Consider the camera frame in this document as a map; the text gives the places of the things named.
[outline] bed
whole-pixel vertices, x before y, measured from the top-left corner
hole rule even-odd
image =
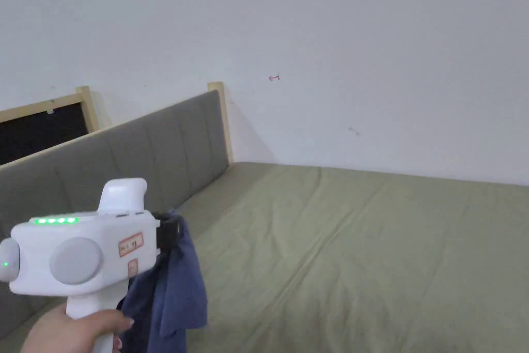
[[[105,166],[90,163],[107,155]],[[53,212],[41,202],[21,208],[53,175],[59,187],[46,204],[53,208],[93,207],[99,186],[123,175],[148,180],[149,209],[180,207],[209,300],[208,326],[189,331],[189,352],[529,346],[529,188],[233,163],[219,84],[0,168],[0,181],[16,175],[9,191],[16,195],[0,192],[4,234],[15,214],[22,222],[30,211]],[[4,353],[20,347],[52,302],[2,288]]]

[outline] wall mark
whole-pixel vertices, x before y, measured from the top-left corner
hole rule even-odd
[[[351,126],[349,126],[348,130],[354,132],[356,136],[360,136],[360,133],[357,130],[353,129]]]

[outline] finger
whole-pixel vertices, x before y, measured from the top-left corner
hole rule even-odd
[[[121,333],[129,330],[133,319],[125,317],[119,310],[102,310],[75,320],[84,327],[90,336],[98,337],[106,334]]]
[[[114,337],[114,349],[121,349],[123,348],[123,342],[121,341],[120,338],[118,338],[117,336]]]

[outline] hand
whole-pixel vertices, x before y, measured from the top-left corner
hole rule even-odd
[[[118,310],[103,310],[73,319],[66,315],[66,304],[50,310],[31,328],[21,353],[91,353],[99,336],[125,332],[133,319]],[[122,344],[114,337],[114,353]]]

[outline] wooden post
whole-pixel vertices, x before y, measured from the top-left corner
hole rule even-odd
[[[226,110],[226,95],[224,91],[224,83],[222,82],[211,82],[207,84],[207,91],[217,90],[221,97],[221,113],[222,113],[222,126],[224,128],[224,140],[226,141],[226,151],[228,153],[229,164],[234,163],[234,151],[231,146],[231,137],[229,135],[229,124],[228,124],[228,113]]]
[[[83,116],[85,118],[86,129],[89,133],[100,129],[99,122],[97,121],[97,113],[94,107],[94,100],[90,93],[88,86],[78,87],[75,89],[78,94],[83,97],[81,102],[81,109],[83,110]]]

